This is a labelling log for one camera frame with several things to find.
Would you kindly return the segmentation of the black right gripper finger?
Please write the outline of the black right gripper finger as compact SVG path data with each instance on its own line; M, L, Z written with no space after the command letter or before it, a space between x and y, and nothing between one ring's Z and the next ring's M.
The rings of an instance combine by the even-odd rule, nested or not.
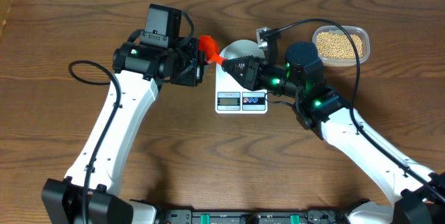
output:
M245 81L249 77L249 68L246 64L224 65L222 69L236 81Z
M224 60L222 62L222 67L223 68L235 68L235 67L240 66L241 68L243 68L250 61L260 61L260 60L261 60L261 58L258 57L258 56L253 56L253 55L242 56L242 57L237 57L237 58Z

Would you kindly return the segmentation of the white digital kitchen scale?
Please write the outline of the white digital kitchen scale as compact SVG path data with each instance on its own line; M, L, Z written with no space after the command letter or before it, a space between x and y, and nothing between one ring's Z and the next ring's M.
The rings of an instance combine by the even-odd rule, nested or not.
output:
M215 111L219 114L265 114L268 111L266 90L250 91L216 64Z

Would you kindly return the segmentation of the red plastic measuring scoop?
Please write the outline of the red plastic measuring scoop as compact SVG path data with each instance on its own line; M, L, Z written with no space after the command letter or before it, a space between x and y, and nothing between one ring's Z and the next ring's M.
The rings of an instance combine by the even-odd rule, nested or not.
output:
M225 58L220 55L218 43L210 35L199 37L198 49L204 52L207 64L223 64Z

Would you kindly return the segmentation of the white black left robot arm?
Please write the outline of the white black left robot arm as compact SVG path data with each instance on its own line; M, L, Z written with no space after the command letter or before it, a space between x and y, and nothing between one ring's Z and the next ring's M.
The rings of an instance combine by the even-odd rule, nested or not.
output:
M63 180L48 179L41 198L52 223L158 223L156 207L120 199L134 139L165 83L196 86L206 58L200 41L155 47L126 41L113 56L111 84L93 130Z

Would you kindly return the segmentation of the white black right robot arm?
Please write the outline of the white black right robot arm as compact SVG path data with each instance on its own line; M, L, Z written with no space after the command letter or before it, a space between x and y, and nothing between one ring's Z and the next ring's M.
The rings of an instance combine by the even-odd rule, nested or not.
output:
M221 68L248 90L265 89L294 98L298 122L342 151L382 190L389 206L356 202L338 217L342 223L443 223L444 175L403 154L375 131L353 105L329 87L312 42L286 50L283 67L271 63L250 40L222 51Z

